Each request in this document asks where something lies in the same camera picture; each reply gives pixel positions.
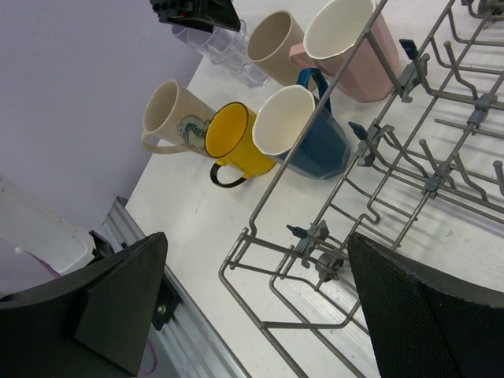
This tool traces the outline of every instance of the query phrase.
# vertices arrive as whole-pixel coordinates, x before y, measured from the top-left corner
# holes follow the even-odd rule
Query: purple wall
[[[149,158],[150,95],[169,79],[188,85],[201,55],[148,0],[2,0],[0,51],[0,172],[98,228]]]

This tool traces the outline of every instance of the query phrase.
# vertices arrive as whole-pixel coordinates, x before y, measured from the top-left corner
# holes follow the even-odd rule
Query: beige mug
[[[289,12],[275,12],[255,28],[246,53],[255,65],[278,83],[295,85],[301,69],[291,63],[289,53],[293,45],[302,43],[304,36],[304,31]],[[310,89],[316,87],[310,82]]]
[[[292,62],[301,69],[313,67],[306,63],[308,55],[325,75],[334,76],[375,9],[375,0],[332,0],[316,15],[303,43],[291,48]],[[382,15],[371,31],[398,75],[401,72],[398,50]],[[391,92],[392,82],[367,39],[345,70],[338,88],[359,102],[382,100]]]
[[[194,151],[208,156],[205,137],[215,112],[175,80],[162,84],[152,95],[143,114],[143,146],[155,154]],[[174,146],[155,146],[150,136]]]

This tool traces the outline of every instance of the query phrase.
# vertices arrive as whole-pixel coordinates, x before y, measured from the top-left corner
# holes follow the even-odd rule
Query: white mug
[[[287,86],[298,81],[301,69],[291,63],[289,52],[305,36],[295,18],[281,10],[267,16],[250,37],[246,53],[249,59],[278,83]],[[310,82],[310,90],[317,89]]]
[[[162,84],[152,95],[143,114],[143,146],[155,154],[194,151],[208,156],[205,136],[215,112],[175,80]],[[154,146],[155,136],[174,146]]]
[[[303,69],[298,84],[282,88],[261,107],[252,130],[256,147],[283,163],[317,107],[318,99],[308,90],[310,77],[319,88],[319,98],[328,84],[319,69]],[[331,102],[317,117],[294,154],[289,169],[313,179],[325,180],[343,172],[350,156],[345,132],[331,113]]]

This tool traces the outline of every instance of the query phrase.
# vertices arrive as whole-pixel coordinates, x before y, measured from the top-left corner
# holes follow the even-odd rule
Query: gray plastic clip
[[[325,220],[322,220],[318,225],[312,224],[309,230],[306,230],[306,234],[303,236],[305,237],[299,240],[299,243],[294,250],[302,254],[301,265],[308,269],[309,262],[307,261],[307,259],[315,250],[315,247],[317,246],[317,240],[325,241],[329,236],[329,229],[327,224],[325,223]]]
[[[354,126],[362,128],[362,126],[360,124],[355,124],[354,122],[350,122],[350,124],[351,124],[350,126],[353,125],[352,128]],[[355,153],[360,158],[357,162],[358,167],[371,167],[372,166],[372,164],[375,162],[376,154],[371,151],[371,149],[368,146],[368,143],[371,143],[375,147],[375,149],[378,149],[378,145],[380,144],[380,140],[390,130],[392,130],[392,131],[394,130],[394,128],[390,125],[386,125],[385,127],[381,128],[378,124],[373,122],[373,124],[371,126],[369,126],[367,132],[365,133],[365,139],[363,140],[361,136],[359,137],[361,142],[358,144],[358,150]]]
[[[320,265],[316,267],[318,276],[319,278],[324,277],[325,282],[338,280],[339,275],[345,271],[343,267],[343,264],[345,263],[344,260],[338,259],[334,264],[332,264],[332,266],[329,266],[332,263],[332,260],[333,256],[331,256],[330,254],[322,254],[318,258],[318,261],[320,262]]]
[[[490,110],[490,105],[497,101],[497,96],[489,93],[483,94],[474,103],[474,111],[467,120],[467,125],[474,124],[475,128],[480,128],[481,124],[485,122],[488,117],[488,112]]]
[[[488,0],[480,0],[480,4],[478,4],[478,14],[480,16],[485,16],[490,11],[491,11],[492,16],[499,16],[502,14],[504,9],[502,7],[495,7],[492,4],[492,2],[489,2]]]
[[[425,76],[427,75],[427,62],[430,58],[431,56],[429,54],[424,54],[420,57],[421,67]],[[413,98],[410,96],[410,93],[422,83],[421,76],[413,62],[409,63],[404,68],[401,76],[399,77],[399,83],[404,88],[401,101],[410,104],[413,102]]]
[[[450,177],[451,168],[448,164],[441,164],[437,171],[434,173],[434,176],[429,177],[425,181],[424,190],[422,194],[431,193],[431,196],[435,198],[437,191],[439,190],[439,186],[444,184],[447,177]]]

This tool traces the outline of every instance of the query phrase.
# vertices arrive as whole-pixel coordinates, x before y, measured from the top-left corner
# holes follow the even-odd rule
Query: blue mug
[[[319,101],[307,89],[310,77],[317,84],[322,98],[328,84],[321,71],[303,69],[298,84],[285,87],[271,96],[259,110],[255,121],[252,131],[254,144],[264,155],[280,164],[291,151]],[[325,180],[342,173],[349,156],[350,144],[332,116],[328,100],[288,168],[306,177]]]

